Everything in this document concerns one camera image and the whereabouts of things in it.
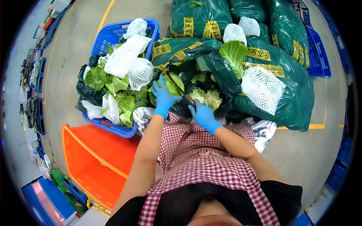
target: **green mesh bag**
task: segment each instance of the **green mesh bag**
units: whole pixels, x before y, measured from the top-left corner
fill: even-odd
[[[160,78],[160,74],[172,71],[180,76],[185,93],[188,94],[197,86],[205,90],[220,90],[223,98],[222,106],[215,111],[216,117],[224,117],[231,105],[232,97],[241,93],[241,83],[232,70],[230,64],[219,53],[222,43],[214,38],[164,38],[154,42],[152,48],[152,64],[155,66],[153,81]],[[196,75],[196,58],[202,56],[205,63],[214,75],[216,82],[208,84],[192,84],[191,79]],[[155,96],[150,93],[151,103],[155,103]],[[191,117],[187,104],[177,103],[171,109],[183,117]]]
[[[298,13],[287,0],[268,0],[266,3],[273,44],[285,50],[305,68],[309,68],[307,32]]]
[[[253,66],[264,67],[281,80],[286,88],[274,116],[258,108],[242,94],[233,98],[234,109],[275,121],[291,130],[307,131],[314,105],[313,81],[307,70],[284,50],[266,43],[260,37],[248,36],[247,42],[249,54],[242,62],[244,70]]]
[[[174,37],[212,37],[221,41],[230,23],[227,0],[172,1],[170,31]]]
[[[265,23],[259,23],[260,27],[260,38],[262,38],[266,43],[273,44],[272,36],[270,34],[269,26]]]
[[[257,22],[267,22],[264,0],[228,0],[234,24],[239,24],[240,17],[249,17]]]

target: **floral pants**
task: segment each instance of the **floral pants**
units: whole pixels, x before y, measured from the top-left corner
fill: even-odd
[[[139,107],[133,112],[133,120],[136,122],[137,129],[143,135],[150,122],[155,109],[150,107]],[[217,119],[221,124],[225,124],[225,119]],[[257,117],[249,117],[244,119],[254,132],[255,148],[262,153],[269,140],[273,137],[277,124],[273,121],[262,120]]]

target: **red checkered apron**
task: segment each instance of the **red checkered apron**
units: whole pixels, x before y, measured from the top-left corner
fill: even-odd
[[[196,123],[169,112],[164,123],[160,166],[164,177],[148,191],[138,225],[153,225],[161,195],[188,184],[209,182],[233,190],[247,191],[263,225],[279,225],[276,214],[260,187],[253,167],[242,159],[232,158],[216,137]],[[255,143],[254,133],[246,122],[226,128]]]

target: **concrete floor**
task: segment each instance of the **concrete floor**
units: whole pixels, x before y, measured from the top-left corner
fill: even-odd
[[[43,106],[46,136],[42,137],[42,142],[46,152],[54,154],[55,163],[64,172],[61,126],[87,124],[74,108],[79,97],[75,86],[80,67],[88,62],[100,22],[107,25],[139,17],[155,18],[160,23],[161,37],[170,23],[171,0],[115,0],[109,9],[110,2],[113,1],[77,0],[63,17],[53,42],[43,54],[48,60],[41,94],[46,102]],[[310,0],[304,2],[309,8],[312,26],[322,39],[332,71],[332,78],[314,79],[315,105],[311,123],[319,124],[323,129],[303,133],[278,129],[262,153],[288,183],[303,187],[303,208],[320,195],[336,159],[347,94],[346,75],[327,22]]]

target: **blue glove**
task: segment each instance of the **blue glove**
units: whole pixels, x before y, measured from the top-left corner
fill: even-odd
[[[215,130],[222,126],[222,124],[218,123],[215,120],[212,109],[208,106],[205,106],[200,103],[198,99],[195,99],[196,111],[195,108],[189,105],[189,109],[191,111],[192,117],[195,122],[204,128],[211,136],[214,135]]]
[[[173,96],[170,94],[161,74],[160,85],[161,87],[158,86],[156,81],[153,81],[152,93],[156,96],[156,109],[154,114],[162,115],[166,120],[168,109],[170,109],[176,101],[182,100],[182,96]]]

